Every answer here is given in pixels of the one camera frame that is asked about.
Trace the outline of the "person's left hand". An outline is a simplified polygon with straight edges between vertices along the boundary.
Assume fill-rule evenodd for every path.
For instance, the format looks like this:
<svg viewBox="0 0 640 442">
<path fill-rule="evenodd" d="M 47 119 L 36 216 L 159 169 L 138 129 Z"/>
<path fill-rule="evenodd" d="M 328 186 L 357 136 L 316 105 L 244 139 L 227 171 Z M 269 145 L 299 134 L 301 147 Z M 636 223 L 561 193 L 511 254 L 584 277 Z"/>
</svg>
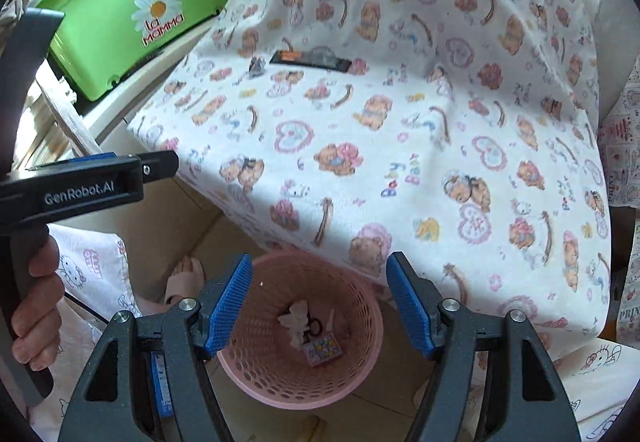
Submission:
<svg viewBox="0 0 640 442">
<path fill-rule="evenodd" d="M 12 354 L 33 372 L 50 367 L 58 357 L 62 317 L 58 303 L 64 297 L 64 285 L 56 270 L 60 263 L 58 244 L 52 236 L 29 260 L 29 275 L 35 283 L 17 306 L 12 327 L 17 338 Z"/>
</svg>

